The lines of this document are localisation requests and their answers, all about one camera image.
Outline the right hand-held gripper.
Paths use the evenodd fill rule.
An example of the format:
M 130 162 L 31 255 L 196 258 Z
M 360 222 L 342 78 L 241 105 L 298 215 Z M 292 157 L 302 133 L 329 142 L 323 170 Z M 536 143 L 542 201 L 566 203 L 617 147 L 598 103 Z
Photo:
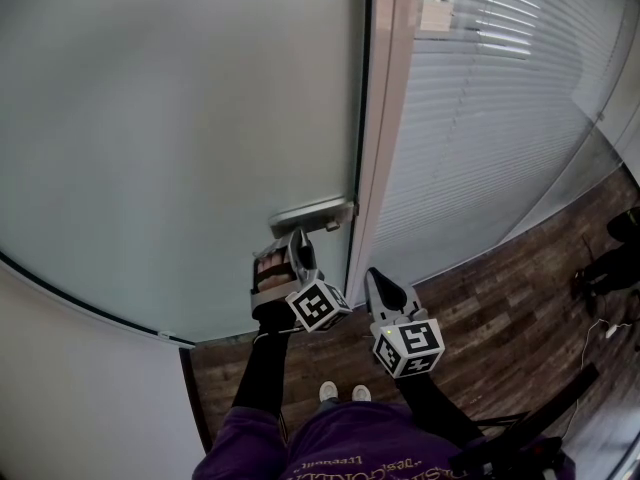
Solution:
M 429 373 L 441 359 L 445 344 L 438 321 L 416 308 L 416 293 L 398 285 L 377 268 L 365 274 L 365 297 L 373 321 L 372 353 L 393 378 Z

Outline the person's left hand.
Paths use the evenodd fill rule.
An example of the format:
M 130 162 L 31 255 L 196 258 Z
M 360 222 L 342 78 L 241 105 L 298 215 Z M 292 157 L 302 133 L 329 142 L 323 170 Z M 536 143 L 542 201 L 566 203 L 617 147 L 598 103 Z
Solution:
M 290 282 L 292 270 L 288 252 L 285 249 L 275 250 L 269 256 L 260 258 L 256 272 L 256 288 L 259 292 Z

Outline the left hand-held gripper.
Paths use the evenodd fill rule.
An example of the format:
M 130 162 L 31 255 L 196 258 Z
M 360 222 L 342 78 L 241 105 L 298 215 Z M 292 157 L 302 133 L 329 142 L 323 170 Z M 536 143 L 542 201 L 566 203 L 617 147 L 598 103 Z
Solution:
M 292 280 L 264 292 L 256 288 L 259 259 L 285 249 Z M 327 283 L 319 269 L 314 247 L 304 230 L 294 229 L 255 255 L 251 316 L 270 331 L 327 331 L 351 314 L 341 291 Z

